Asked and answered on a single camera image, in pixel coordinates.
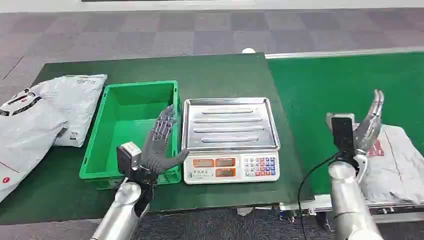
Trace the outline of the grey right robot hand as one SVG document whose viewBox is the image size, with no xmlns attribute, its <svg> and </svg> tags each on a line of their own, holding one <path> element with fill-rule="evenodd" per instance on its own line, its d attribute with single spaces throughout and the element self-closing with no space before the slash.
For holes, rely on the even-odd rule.
<svg viewBox="0 0 424 240">
<path fill-rule="evenodd" d="M 367 115 L 353 132 L 355 153 L 357 155 L 366 155 L 380 134 L 384 100 L 383 91 L 374 89 L 373 100 Z"/>
</svg>

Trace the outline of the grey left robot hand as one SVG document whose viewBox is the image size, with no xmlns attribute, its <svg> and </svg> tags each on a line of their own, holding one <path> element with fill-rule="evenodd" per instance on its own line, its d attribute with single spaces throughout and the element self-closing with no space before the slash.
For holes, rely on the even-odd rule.
<svg viewBox="0 0 424 240">
<path fill-rule="evenodd" d="M 159 175 L 182 164 L 189 155 L 188 150 L 182 150 L 177 156 L 167 158 L 169 136 L 176 123 L 174 105 L 167 106 L 161 111 L 154 127 L 149 130 L 141 150 L 139 165 Z"/>
</svg>

